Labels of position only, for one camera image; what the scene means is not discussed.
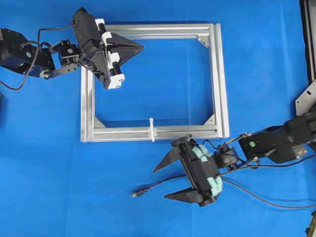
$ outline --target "blue surface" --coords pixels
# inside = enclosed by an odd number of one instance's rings
[[[68,25],[81,6],[108,22],[221,23],[232,136],[292,118],[293,101],[308,85],[298,0],[12,0],[1,2],[1,27],[33,40],[40,27]],[[41,39],[68,38],[75,42],[72,30],[45,32]],[[124,65],[121,89],[96,84],[97,116],[120,126],[147,123],[149,116],[160,124],[199,124],[212,114],[204,48],[181,40],[145,46]],[[2,68],[0,75],[11,85],[22,79]],[[228,184],[216,204],[204,208],[163,198],[188,187],[186,179],[130,198],[136,187],[180,174],[182,167],[152,174],[170,149],[166,141],[80,143],[79,78],[79,72],[29,78],[19,92],[0,87],[1,237],[304,236],[311,210],[277,210]],[[310,160],[229,177],[269,200],[304,205],[316,199],[315,170]]]

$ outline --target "metal bracket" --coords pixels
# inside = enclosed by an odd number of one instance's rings
[[[209,38],[208,37],[198,37],[197,40],[206,48],[209,48]]]

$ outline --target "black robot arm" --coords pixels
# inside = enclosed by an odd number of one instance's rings
[[[268,157],[275,163],[299,159],[306,154],[304,143],[315,150],[316,112],[243,136],[239,144],[247,159]]]
[[[71,44],[68,39],[54,46],[39,42],[40,31],[70,27],[75,31],[78,45]],[[68,27],[40,29],[37,42],[28,41],[21,33],[0,28],[0,66],[26,75],[25,79],[28,75],[50,79],[85,66],[94,73],[104,88],[117,88],[125,79],[120,66],[143,49],[140,44],[107,32],[104,21],[97,25],[93,15],[84,8],[74,14],[72,24]],[[61,67],[58,69],[52,59],[54,53],[59,55]]]

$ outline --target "wire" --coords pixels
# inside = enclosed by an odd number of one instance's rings
[[[224,177],[222,177],[222,179],[223,179],[223,181],[228,182],[228,183],[236,186],[237,188],[245,191],[246,193],[252,195],[253,197],[257,198],[258,200],[264,202],[265,204],[268,204],[268,205],[271,205],[271,206],[274,206],[274,207],[283,208],[283,209],[308,209],[308,208],[316,207],[316,205],[308,205],[308,206],[283,206],[283,205],[278,205],[278,204],[275,204],[273,202],[267,201],[267,200],[263,199],[262,197],[259,197],[258,195],[252,193],[251,191],[249,191],[249,190],[243,188],[242,186],[234,183],[233,181],[230,181],[230,180],[228,180],[228,179],[226,179]]]
[[[24,46],[29,45],[29,44],[32,44],[32,43],[38,45],[38,43],[37,43],[36,41],[34,41],[34,40],[29,40],[29,41],[26,41],[26,42],[21,43],[21,44],[20,44],[20,47],[24,47]]]
[[[177,179],[177,178],[182,178],[182,177],[186,177],[186,176],[187,176],[186,174],[180,174],[180,175],[176,175],[176,176],[173,176],[173,177],[169,177],[169,178],[166,178],[164,180],[161,180],[161,181],[159,181],[157,183],[154,183],[154,184],[150,185],[149,188],[152,189],[153,187],[155,187],[155,186],[157,186],[157,185],[159,185],[161,183],[164,183],[166,181]]]
[[[30,65],[28,71],[26,72],[26,74],[25,74],[25,76],[24,76],[24,78],[23,78],[23,81],[21,82],[21,84],[19,85],[19,87],[17,87],[17,88],[11,87],[11,86],[5,84],[5,83],[4,83],[3,81],[1,81],[1,80],[0,80],[0,84],[4,85],[5,87],[7,87],[7,88],[10,89],[10,90],[14,90],[14,91],[20,90],[20,89],[23,87],[23,85],[24,85],[26,79],[28,78],[28,76],[29,76],[29,74],[30,74],[30,72],[31,72],[31,70],[32,70],[32,68],[33,68],[33,66],[34,66],[34,64],[35,64],[35,61],[36,61],[36,59],[37,59],[37,57],[38,57],[39,50],[40,50],[40,32],[41,32],[41,31],[63,31],[63,30],[69,29],[69,28],[71,28],[71,27],[73,27],[73,26],[75,26],[75,25],[76,25],[76,24],[72,24],[72,25],[69,25],[69,26],[61,27],[61,28],[41,28],[41,29],[39,29],[39,30],[38,30],[38,41],[36,42],[37,46],[36,46],[36,51],[35,51],[35,54],[34,54],[33,61],[32,61],[32,63],[31,63],[31,65]]]
[[[164,183],[164,182],[169,181],[169,180],[177,179],[177,178],[186,177],[186,176],[187,176],[186,174],[180,174],[180,175],[176,175],[176,176],[173,176],[173,177],[166,178],[166,179],[161,180],[159,182],[156,182],[156,183],[154,183],[154,184],[152,184],[150,186],[147,186],[145,188],[141,188],[139,190],[136,190],[135,192],[132,193],[131,196],[133,198],[139,197],[139,196],[143,195],[144,193],[146,193],[148,190],[152,189],[153,187],[155,187],[155,186],[157,186],[157,185],[159,185],[161,183]]]
[[[201,147],[199,147],[198,143],[196,143],[196,142],[194,143],[194,142],[191,142],[191,141],[189,141],[189,143],[195,145],[195,147],[197,147],[197,148],[202,152],[202,155],[207,157],[207,155],[204,154],[204,152],[203,152],[203,150],[201,149]]]
[[[218,174],[218,176],[223,176],[223,175],[225,175],[225,174],[232,173],[232,172],[237,171],[237,170],[242,170],[242,169],[247,169],[247,168],[254,168],[254,167],[286,168],[286,167],[290,167],[290,166],[299,164],[299,163],[301,163],[301,162],[304,162],[304,161],[306,161],[306,160],[308,160],[308,159],[310,159],[310,158],[313,158],[313,157],[315,157],[315,156],[316,156],[316,154],[313,154],[313,155],[311,155],[311,156],[309,156],[309,157],[306,157],[306,158],[304,158],[304,159],[301,159],[301,160],[298,161],[298,162],[294,162],[294,163],[286,164],[286,165],[248,165],[250,162],[255,161],[255,160],[247,160],[247,161],[245,161],[245,163],[243,164],[243,165],[246,165],[246,166],[242,166],[242,167],[237,168],[237,169],[235,169],[235,170],[226,171],[226,172],[224,172],[224,173]],[[176,175],[176,176],[173,176],[173,177],[166,178],[166,179],[161,180],[161,181],[159,181],[159,182],[156,182],[156,183],[154,183],[154,184],[152,184],[152,185],[150,185],[150,186],[147,186],[147,187],[145,187],[145,188],[141,188],[141,189],[139,189],[139,190],[133,192],[131,196],[132,196],[133,198],[139,197],[139,196],[143,195],[144,193],[146,193],[148,190],[154,188],[155,186],[157,186],[157,185],[159,185],[159,184],[161,184],[161,183],[164,183],[164,182],[169,181],[169,180],[177,179],[177,178],[186,177],[186,176],[187,176],[186,174],[180,174],[180,175]]]
[[[219,150],[219,149],[218,149],[217,147],[215,147],[214,144],[213,144],[210,140],[208,140],[208,139],[205,139],[205,140],[202,142],[202,145],[204,145],[205,142],[208,142],[209,144],[211,144],[211,146],[212,146],[214,149]]]
[[[258,165],[248,165],[248,166],[243,166],[243,167],[240,167],[238,169],[235,169],[235,170],[232,170],[232,171],[226,171],[224,173],[221,173],[220,175],[224,175],[224,174],[227,174],[227,173],[231,173],[231,172],[234,172],[234,171],[237,171],[237,170],[242,170],[242,169],[247,169],[247,168],[254,168],[254,167],[265,167],[265,168],[286,168],[286,167],[290,167],[290,166],[293,166],[293,165],[296,165],[296,164],[299,164],[299,163],[302,163],[303,161],[306,161],[310,158],[313,158],[313,157],[316,157],[316,154],[313,154],[309,157],[306,157],[304,159],[301,159],[300,161],[297,161],[297,162],[294,162],[294,163],[291,163],[291,164],[285,164],[285,165],[267,165],[267,164],[258,164]]]

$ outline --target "white plastic clip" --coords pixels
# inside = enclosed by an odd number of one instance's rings
[[[149,123],[150,123],[150,129],[148,129],[148,134],[149,134],[149,137],[152,139],[152,142],[154,142],[155,136],[157,136],[157,129],[154,128],[154,119],[150,118]]]
[[[99,24],[100,23],[105,24],[105,21],[104,21],[103,18],[95,19],[95,24],[97,25],[97,28],[98,28],[99,31],[100,31],[100,28],[99,28]]]

